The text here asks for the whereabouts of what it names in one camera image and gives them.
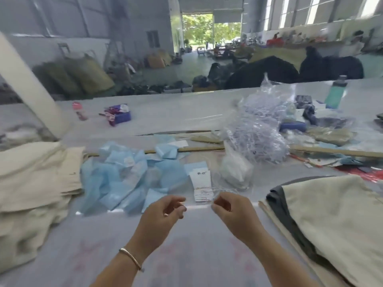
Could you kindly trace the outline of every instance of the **window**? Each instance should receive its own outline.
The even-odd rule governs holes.
[[[307,18],[306,24],[314,23],[316,11],[318,10],[318,4],[319,4],[319,0],[311,0],[309,16]]]
[[[266,4],[266,14],[265,14],[265,22],[264,22],[264,30],[268,30],[268,21],[270,18],[270,9],[271,9],[271,0],[267,0]]]
[[[285,28],[286,14],[287,14],[287,8],[288,8],[289,1],[290,0],[283,0],[282,15],[281,15],[280,23],[279,23],[279,28]]]
[[[361,13],[361,17],[370,17],[375,13],[376,6],[378,5],[379,0],[366,0],[364,7]]]
[[[150,48],[160,48],[160,39],[158,38],[157,30],[147,31],[146,35]]]

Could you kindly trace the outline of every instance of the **cloth bundle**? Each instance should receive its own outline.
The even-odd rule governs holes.
[[[293,181],[260,206],[325,286],[382,285],[383,199],[361,177]]]
[[[37,256],[81,192],[84,148],[35,142],[0,152],[0,273]]]

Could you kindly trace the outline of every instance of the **concrete floor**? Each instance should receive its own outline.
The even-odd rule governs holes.
[[[214,59],[200,55],[197,51],[186,53],[182,56],[183,62],[179,65],[171,65],[169,67],[152,69],[145,68],[142,70],[144,84],[147,85],[171,85],[176,81],[183,81],[191,85],[194,77],[197,75],[208,76],[211,65],[216,62]],[[219,63],[226,65],[231,60],[220,60]]]

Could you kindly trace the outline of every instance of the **cream cloth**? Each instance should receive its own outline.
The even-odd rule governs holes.
[[[0,272],[37,256],[81,192],[84,148],[36,142],[0,152]]]
[[[357,287],[383,285],[383,200],[356,175],[282,186],[291,217]]]

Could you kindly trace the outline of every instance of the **silver bangle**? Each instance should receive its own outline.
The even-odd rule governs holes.
[[[133,262],[136,264],[136,266],[137,266],[137,268],[138,268],[139,271],[141,271],[141,272],[144,272],[144,271],[145,271],[145,269],[142,268],[142,266],[137,262],[136,258],[133,257],[133,255],[132,255],[131,253],[129,253],[126,249],[121,248],[121,249],[119,249],[119,251],[120,251],[121,253],[123,253],[123,254],[129,256],[129,258],[131,258],[131,259],[133,260]]]

